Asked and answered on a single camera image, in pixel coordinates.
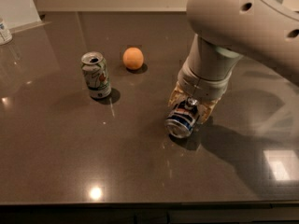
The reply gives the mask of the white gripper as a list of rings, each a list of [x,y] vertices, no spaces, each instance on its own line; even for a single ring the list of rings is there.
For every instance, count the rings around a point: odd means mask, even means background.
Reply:
[[[178,82],[171,92],[168,105],[175,106],[188,95],[197,101],[198,123],[205,123],[219,99],[225,94],[228,81],[242,55],[206,42],[195,35],[190,53],[178,72]]]

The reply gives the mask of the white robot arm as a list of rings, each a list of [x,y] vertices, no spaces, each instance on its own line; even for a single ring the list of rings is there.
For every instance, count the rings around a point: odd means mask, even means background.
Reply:
[[[298,84],[299,17],[281,2],[188,0],[187,18],[195,36],[169,104],[192,97],[198,101],[200,121],[205,122],[243,56]]]

